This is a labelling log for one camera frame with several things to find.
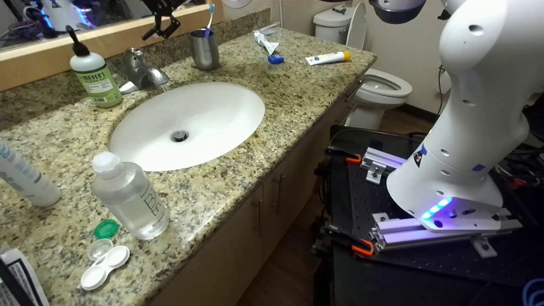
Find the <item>blue and white toothbrush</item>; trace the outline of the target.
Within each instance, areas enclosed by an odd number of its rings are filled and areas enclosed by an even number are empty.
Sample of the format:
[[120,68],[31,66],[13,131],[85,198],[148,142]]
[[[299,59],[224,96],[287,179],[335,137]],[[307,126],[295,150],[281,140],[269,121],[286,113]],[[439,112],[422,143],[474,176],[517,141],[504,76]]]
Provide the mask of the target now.
[[214,15],[214,12],[215,12],[215,4],[214,3],[210,4],[208,11],[210,13],[210,17],[209,17],[208,24],[206,25],[205,30],[204,30],[204,37],[205,38],[208,38],[210,36],[210,31],[211,31],[210,28],[211,28],[211,25],[212,25],[213,15]]

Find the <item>grey metal cup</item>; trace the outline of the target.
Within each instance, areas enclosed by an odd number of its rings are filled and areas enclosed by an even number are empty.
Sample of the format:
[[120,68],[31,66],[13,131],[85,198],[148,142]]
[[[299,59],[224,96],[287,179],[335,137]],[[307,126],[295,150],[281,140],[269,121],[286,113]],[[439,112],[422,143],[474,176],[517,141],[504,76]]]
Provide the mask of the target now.
[[219,49],[214,31],[206,28],[189,33],[190,51],[196,67],[201,71],[219,68]]

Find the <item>chrome faucet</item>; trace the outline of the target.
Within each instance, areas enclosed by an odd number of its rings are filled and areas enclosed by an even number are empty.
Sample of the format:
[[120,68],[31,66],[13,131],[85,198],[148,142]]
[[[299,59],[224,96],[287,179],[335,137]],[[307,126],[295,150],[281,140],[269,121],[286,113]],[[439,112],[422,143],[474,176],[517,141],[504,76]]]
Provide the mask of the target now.
[[165,85],[170,81],[163,70],[144,63],[143,49],[141,48],[130,47],[125,50],[122,61],[127,80],[132,81],[140,90]]

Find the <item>soap bottle with black pump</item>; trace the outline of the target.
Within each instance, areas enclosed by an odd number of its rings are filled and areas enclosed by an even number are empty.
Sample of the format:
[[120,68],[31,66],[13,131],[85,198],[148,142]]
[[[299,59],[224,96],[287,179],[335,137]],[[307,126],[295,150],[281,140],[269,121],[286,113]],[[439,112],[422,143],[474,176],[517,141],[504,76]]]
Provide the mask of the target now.
[[70,58],[70,67],[88,96],[97,107],[118,105],[122,95],[105,59],[80,42],[71,26],[67,25],[65,29],[73,41],[71,48],[74,55]]

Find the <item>white oval sink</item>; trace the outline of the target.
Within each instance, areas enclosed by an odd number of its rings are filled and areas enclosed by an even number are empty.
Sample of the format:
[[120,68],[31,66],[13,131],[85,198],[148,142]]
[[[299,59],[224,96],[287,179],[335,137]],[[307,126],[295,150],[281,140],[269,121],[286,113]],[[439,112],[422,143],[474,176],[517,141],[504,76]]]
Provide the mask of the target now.
[[239,147],[265,110],[261,97],[241,85],[186,85],[129,111],[111,134],[109,149],[146,172],[191,168]]

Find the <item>white toothpaste tube blue cap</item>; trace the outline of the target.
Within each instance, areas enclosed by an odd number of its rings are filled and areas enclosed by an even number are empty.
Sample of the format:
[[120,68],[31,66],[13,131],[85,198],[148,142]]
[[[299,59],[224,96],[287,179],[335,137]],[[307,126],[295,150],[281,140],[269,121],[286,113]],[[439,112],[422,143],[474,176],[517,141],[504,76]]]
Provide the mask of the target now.
[[284,58],[281,55],[276,54],[276,50],[280,43],[278,42],[270,42],[264,33],[261,33],[260,31],[255,31],[253,33],[253,37],[255,41],[258,43],[258,45],[262,46],[264,50],[266,50],[267,53],[267,60],[272,65],[282,64],[284,63]]

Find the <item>white tube with yellow cap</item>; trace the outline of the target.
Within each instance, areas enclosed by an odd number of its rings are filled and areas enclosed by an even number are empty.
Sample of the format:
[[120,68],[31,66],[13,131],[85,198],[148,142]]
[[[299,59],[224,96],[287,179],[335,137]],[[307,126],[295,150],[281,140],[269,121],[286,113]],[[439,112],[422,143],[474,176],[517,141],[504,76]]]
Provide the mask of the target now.
[[346,62],[351,60],[351,53],[349,51],[333,52],[331,54],[321,54],[305,58],[306,62],[310,66],[334,64],[340,62]]

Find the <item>clear bottle with white cap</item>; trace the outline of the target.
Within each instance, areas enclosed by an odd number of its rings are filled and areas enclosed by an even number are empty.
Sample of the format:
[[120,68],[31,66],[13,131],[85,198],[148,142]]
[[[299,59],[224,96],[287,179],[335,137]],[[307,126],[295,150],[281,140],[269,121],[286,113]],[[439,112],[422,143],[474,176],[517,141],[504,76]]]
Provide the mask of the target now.
[[92,167],[95,196],[131,235],[151,240],[167,230],[169,210],[140,165],[105,151],[93,157]]

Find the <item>white and grey bottle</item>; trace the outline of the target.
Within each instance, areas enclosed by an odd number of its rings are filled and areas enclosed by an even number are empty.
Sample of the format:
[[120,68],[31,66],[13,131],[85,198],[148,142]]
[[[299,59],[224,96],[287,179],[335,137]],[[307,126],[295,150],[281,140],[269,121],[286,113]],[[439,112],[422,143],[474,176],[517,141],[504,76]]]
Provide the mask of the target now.
[[62,197],[57,185],[0,139],[0,178],[36,207],[48,207]]

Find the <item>green round cap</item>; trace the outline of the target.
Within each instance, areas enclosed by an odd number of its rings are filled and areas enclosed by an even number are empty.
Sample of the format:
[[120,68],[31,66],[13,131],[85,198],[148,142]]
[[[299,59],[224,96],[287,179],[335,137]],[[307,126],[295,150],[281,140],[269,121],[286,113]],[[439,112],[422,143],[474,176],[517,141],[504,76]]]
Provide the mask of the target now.
[[113,219],[105,219],[95,227],[93,234],[97,239],[112,238],[119,230],[118,223]]

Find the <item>cabinet door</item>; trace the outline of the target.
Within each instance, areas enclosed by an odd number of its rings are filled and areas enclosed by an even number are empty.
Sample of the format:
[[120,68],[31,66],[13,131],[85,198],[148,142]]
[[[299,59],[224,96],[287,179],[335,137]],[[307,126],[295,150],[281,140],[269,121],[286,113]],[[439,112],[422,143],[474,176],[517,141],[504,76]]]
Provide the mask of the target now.
[[260,185],[150,306],[236,306],[262,266],[252,202],[263,198]]
[[[312,194],[315,167],[324,158],[329,143],[329,130],[338,113],[325,112],[295,145],[288,149],[284,159],[266,177],[263,185],[263,234],[261,237],[261,261],[265,263]],[[277,185],[274,178],[285,174],[280,211],[275,213]]]

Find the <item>white toilet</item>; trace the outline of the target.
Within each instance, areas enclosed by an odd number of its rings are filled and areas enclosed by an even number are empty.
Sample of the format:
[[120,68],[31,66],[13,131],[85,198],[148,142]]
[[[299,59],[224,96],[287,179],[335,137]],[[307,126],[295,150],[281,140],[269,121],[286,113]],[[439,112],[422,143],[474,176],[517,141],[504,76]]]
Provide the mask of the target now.
[[[313,23],[315,37],[357,49],[365,46],[367,10],[363,2],[319,12]],[[342,120],[344,126],[376,130],[384,112],[406,103],[413,90],[402,78],[374,68],[369,68],[359,82],[359,88],[347,99],[352,106]]]

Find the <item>orange and black clamp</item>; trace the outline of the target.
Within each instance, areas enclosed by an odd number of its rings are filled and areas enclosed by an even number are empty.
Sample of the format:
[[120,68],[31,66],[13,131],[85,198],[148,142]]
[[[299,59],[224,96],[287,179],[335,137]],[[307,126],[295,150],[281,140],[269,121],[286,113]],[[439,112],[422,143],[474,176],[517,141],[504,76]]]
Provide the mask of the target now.
[[372,242],[359,238],[338,225],[326,221],[321,230],[324,234],[325,243],[328,245],[346,247],[358,256],[372,256],[374,254],[374,244]]
[[328,146],[325,149],[325,154],[331,157],[342,157],[347,163],[361,164],[362,157],[360,154],[349,152],[345,149],[335,146]]

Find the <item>clear round cap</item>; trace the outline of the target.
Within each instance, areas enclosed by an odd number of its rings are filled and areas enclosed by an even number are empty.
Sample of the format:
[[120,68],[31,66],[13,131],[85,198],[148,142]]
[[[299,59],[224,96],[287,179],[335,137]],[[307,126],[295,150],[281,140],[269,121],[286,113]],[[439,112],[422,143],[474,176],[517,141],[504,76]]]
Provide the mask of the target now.
[[108,238],[95,240],[87,249],[87,257],[91,261],[97,261],[114,247],[114,244]]

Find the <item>white contact lens case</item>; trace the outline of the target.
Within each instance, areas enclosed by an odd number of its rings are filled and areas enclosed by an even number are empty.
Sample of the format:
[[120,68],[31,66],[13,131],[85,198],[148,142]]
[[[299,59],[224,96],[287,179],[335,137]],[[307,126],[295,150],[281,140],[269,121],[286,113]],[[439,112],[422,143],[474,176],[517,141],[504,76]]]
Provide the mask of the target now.
[[93,291],[105,283],[109,274],[127,263],[130,250],[126,246],[116,246],[105,253],[80,277],[79,287]]

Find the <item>white printed packet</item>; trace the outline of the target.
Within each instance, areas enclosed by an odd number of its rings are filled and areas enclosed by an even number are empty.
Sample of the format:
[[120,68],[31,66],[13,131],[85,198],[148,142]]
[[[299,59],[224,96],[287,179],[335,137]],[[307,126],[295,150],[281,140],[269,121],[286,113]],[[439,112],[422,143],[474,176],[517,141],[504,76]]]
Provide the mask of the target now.
[[[30,306],[50,306],[43,288],[29,260],[18,249],[0,251],[0,269],[5,267],[29,298]],[[21,306],[8,282],[0,276],[0,306]]]

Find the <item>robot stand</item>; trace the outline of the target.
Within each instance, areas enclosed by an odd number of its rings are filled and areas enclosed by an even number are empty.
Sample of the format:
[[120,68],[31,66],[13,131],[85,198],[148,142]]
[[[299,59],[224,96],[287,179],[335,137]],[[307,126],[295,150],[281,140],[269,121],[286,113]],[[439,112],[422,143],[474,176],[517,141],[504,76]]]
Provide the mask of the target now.
[[[406,157],[423,140],[423,134],[390,134],[334,125],[330,128],[333,145],[352,153],[363,153],[367,147],[385,149]],[[351,206],[355,189],[349,186],[346,161],[332,157],[328,166],[328,203],[326,211],[332,223],[357,233],[371,227],[370,210],[400,213],[386,203],[381,193],[385,187],[363,191],[362,204]],[[393,259],[379,261],[387,254],[369,258],[354,255],[347,246],[333,244],[323,251],[324,261],[314,278],[314,304],[334,306],[523,306],[523,288],[533,279],[544,279],[544,217],[536,217],[540,225],[521,209],[522,203],[507,193],[507,204],[522,216],[521,233],[492,238],[499,248],[495,259],[478,259],[468,242],[455,242],[430,247],[392,251]],[[536,216],[536,203],[527,212]]]

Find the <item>mirror with wooden frame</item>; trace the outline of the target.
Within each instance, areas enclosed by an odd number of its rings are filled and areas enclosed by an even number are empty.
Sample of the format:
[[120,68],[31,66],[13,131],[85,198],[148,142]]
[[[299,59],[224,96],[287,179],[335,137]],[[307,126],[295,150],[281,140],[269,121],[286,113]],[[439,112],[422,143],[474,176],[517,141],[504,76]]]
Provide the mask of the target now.
[[[175,11],[173,15],[181,26],[170,39],[205,27],[209,19],[213,24],[225,20],[222,0],[207,0],[205,5]],[[145,47],[163,41],[162,37],[142,40],[142,35],[153,24],[153,17],[147,17],[91,31],[78,31],[76,36],[91,52],[107,59],[122,54],[128,47]],[[72,39],[64,35],[0,52],[0,92],[70,71],[69,61],[74,54],[72,43]]]

